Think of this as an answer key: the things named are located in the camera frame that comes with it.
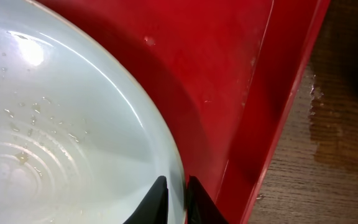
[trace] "black object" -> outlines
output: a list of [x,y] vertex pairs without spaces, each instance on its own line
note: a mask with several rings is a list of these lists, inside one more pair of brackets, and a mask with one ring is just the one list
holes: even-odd
[[187,193],[188,224],[228,224],[197,177],[190,176]]
[[124,224],[166,224],[168,218],[167,178],[159,176],[135,212]]
[[[187,188],[188,224],[228,224],[200,181],[190,176]],[[124,224],[167,224],[167,178],[160,176]]]

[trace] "wooden table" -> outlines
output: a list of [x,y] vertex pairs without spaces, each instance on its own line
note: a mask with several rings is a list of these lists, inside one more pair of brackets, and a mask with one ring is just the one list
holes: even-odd
[[358,0],[332,0],[249,223],[358,223]]

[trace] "water spill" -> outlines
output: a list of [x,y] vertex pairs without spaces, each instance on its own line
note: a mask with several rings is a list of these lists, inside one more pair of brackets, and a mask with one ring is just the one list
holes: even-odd
[[8,116],[10,116],[11,118],[13,118],[13,117],[15,116],[15,114],[14,114],[12,111],[8,110],[8,109],[4,109],[4,111],[5,111],[5,113],[6,113]]
[[77,137],[76,136],[74,136],[73,134],[71,134],[71,133],[68,133],[68,135],[70,136],[70,137],[72,137],[76,142],[79,142],[79,140],[77,139]]
[[29,160],[29,155],[26,152],[19,152],[15,156],[19,160],[19,164],[21,166],[23,166]]
[[11,127],[11,129],[13,131],[16,131],[16,132],[20,131],[20,129],[14,123],[9,123],[9,126]]
[[36,167],[34,167],[34,170],[38,173],[38,175],[40,176],[40,178],[42,179],[42,173],[40,170],[38,170]]
[[44,97],[44,96],[43,96],[42,99],[45,100],[46,102],[48,102],[49,104],[52,103],[52,101],[51,101],[49,98],[47,98],[47,97]]
[[32,115],[31,116],[31,124],[35,125],[36,122],[37,122],[37,118],[34,115]]
[[[335,54],[329,60],[343,58],[342,53]],[[326,63],[320,64],[322,61],[320,58],[314,64],[316,76],[311,93],[310,139],[317,145],[313,158],[358,179],[358,59],[330,63],[338,65],[340,72]]]
[[31,109],[33,109],[35,112],[37,113],[41,113],[41,105],[39,105],[38,103],[34,103],[32,106],[31,106]]
[[28,137],[31,137],[32,131],[33,131],[32,128],[30,128],[30,129],[27,131],[27,136],[28,136]]

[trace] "bowl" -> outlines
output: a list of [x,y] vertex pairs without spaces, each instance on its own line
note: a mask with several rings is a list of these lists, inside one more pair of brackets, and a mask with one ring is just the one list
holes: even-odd
[[183,223],[180,156],[142,87],[46,7],[0,0],[0,223],[123,223],[160,175]]

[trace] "red plastic container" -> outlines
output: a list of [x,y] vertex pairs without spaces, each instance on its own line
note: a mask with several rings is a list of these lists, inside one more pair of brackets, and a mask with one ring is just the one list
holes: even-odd
[[246,223],[329,0],[40,0],[144,87],[186,175]]

